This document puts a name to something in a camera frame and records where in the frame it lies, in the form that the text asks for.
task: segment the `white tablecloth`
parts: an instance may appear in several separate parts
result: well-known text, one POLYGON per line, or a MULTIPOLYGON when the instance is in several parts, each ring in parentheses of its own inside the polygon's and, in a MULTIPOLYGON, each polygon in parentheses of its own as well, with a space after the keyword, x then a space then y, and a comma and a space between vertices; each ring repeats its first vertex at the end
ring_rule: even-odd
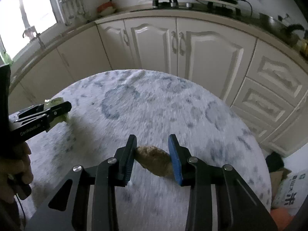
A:
MULTIPOLYGON (((168 136, 176 134, 181 146, 209 165, 231 164, 269 210, 270 176, 258 143, 241 119, 201 86, 161 72, 116 70, 78 81, 58 96, 72 104, 70 123, 28 141, 34 174, 32 195, 23 202, 28 217, 74 165, 98 165, 130 134, 138 145, 167 152, 168 136)), ((189 187, 135 162, 128 186, 116 188, 116 202, 120 230, 184 230, 189 187)))

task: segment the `cabinet handle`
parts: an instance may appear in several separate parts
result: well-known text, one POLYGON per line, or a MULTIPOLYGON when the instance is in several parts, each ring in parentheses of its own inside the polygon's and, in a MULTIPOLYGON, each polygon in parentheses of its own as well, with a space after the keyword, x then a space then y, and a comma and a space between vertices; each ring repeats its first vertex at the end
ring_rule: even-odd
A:
POLYGON ((183 40, 184 43, 185 43, 183 32, 180 32, 180 33, 179 33, 179 36, 180 36, 180 39, 179 39, 179 42, 180 42, 180 47, 179 47, 179 48, 180 48, 180 55, 184 55, 184 54, 185 54, 185 51, 182 50, 182 40, 183 40))
POLYGON ((65 55, 64 55, 63 53, 61 53, 61 56, 62 56, 62 60, 64 61, 65 65, 66 65, 67 67, 70 67, 70 65, 68 64, 68 61, 67 61, 65 55))
POLYGON ((128 42, 128 34, 126 32, 126 30, 123 30, 123 40, 126 43, 127 46, 129 46, 129 42, 128 42))
POLYGON ((306 104, 307 104, 307 96, 308 95, 305 95, 305 98, 303 99, 301 105, 298 107, 298 109, 296 110, 296 112, 298 113, 299 111, 301 111, 303 108, 306 107, 306 104))
POLYGON ((174 53, 174 54, 176 54, 177 53, 177 49, 174 47, 174 40, 176 40, 177 39, 177 35, 176 35, 176 33, 174 32, 174 31, 172 31, 171 32, 171 42, 172 42, 172 52, 174 53))
POLYGON ((23 89, 25 90, 25 97, 31 102, 31 103, 35 103, 36 102, 36 97, 34 96, 34 94, 32 94, 28 88, 25 88, 24 86, 22 86, 23 89))

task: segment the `kitchen counter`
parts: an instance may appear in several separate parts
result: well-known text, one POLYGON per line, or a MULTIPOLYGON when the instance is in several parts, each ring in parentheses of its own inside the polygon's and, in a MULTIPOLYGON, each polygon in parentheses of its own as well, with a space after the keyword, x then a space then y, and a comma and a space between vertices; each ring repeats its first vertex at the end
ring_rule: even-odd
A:
POLYGON ((69 30, 68 32, 62 33, 58 35, 54 40, 44 49, 37 51, 34 55, 32 55, 25 63, 22 65, 16 73, 11 77, 11 85, 10 92, 16 87, 16 85, 21 81, 21 79, 46 55, 48 55, 51 51, 53 51, 56 47, 60 46, 62 43, 67 41, 68 39, 78 35, 84 30, 95 26, 95 22, 90 22, 85 25, 79 26, 76 29, 69 30))
POLYGON ((294 62, 296 62, 307 74, 308 74, 308 63, 307 61, 294 49, 288 46, 278 36, 273 35, 266 29, 262 28, 260 20, 253 16, 247 16, 247 13, 236 16, 235 14, 226 14, 220 11, 212 11, 211 13, 200 10, 188 10, 188 9, 150 9, 151 4, 143 4, 132 6, 128 11, 121 11, 119 13, 98 19, 95 21, 96 24, 123 20, 127 18, 142 18, 142 17, 182 17, 192 18, 204 21, 210 21, 232 28, 236 28, 250 35, 256 36, 257 38, 269 43, 276 47, 294 62))
POLYGON ((131 6, 125 8, 124 11, 119 13, 98 19, 94 22, 82 25, 75 30, 69 31, 65 36, 56 37, 56 40, 52 42, 45 50, 38 51, 35 55, 28 59, 24 65, 22 65, 14 74, 11 79, 10 92, 13 91, 15 86, 21 79, 27 74, 27 72, 35 66, 42 58, 49 54, 56 47, 60 46, 62 43, 72 38, 73 36, 81 33, 82 31, 96 25, 110 21, 123 20, 127 18, 142 18, 142 17, 181 17, 181 18, 193 18, 204 21, 210 21, 232 28, 236 28, 250 35, 256 36, 257 38, 269 43, 270 45, 276 47, 294 62, 296 62, 306 73, 308 73, 308 64, 306 60, 294 49, 288 46, 285 42, 279 39, 277 36, 269 33, 262 28, 262 25, 258 19, 253 16, 247 15, 247 11, 242 12, 242 15, 237 16, 231 13, 225 13, 223 11, 212 10, 211 12, 206 11, 206 6, 198 7, 195 4, 195 10, 188 9, 151 9, 151 4, 141 4, 136 6, 131 6))

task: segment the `window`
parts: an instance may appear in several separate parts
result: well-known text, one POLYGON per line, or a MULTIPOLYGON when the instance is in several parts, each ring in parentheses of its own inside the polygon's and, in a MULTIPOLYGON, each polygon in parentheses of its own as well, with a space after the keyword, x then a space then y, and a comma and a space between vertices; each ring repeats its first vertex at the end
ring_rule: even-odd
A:
POLYGON ((57 23, 50 0, 1 0, 0 15, 0 37, 11 58, 30 42, 23 38, 26 28, 35 26, 42 33, 57 23))

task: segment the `human hand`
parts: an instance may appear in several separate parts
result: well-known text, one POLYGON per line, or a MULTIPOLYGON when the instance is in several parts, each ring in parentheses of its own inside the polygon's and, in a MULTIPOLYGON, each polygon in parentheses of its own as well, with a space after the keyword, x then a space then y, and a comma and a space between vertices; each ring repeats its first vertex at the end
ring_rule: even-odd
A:
POLYGON ((8 202, 14 202, 14 191, 7 183, 8 174, 16 175, 23 173, 21 179, 23 183, 30 184, 33 181, 33 174, 30 166, 31 150, 27 143, 21 143, 15 148, 23 150, 21 160, 10 160, 0 157, 0 199, 8 202))

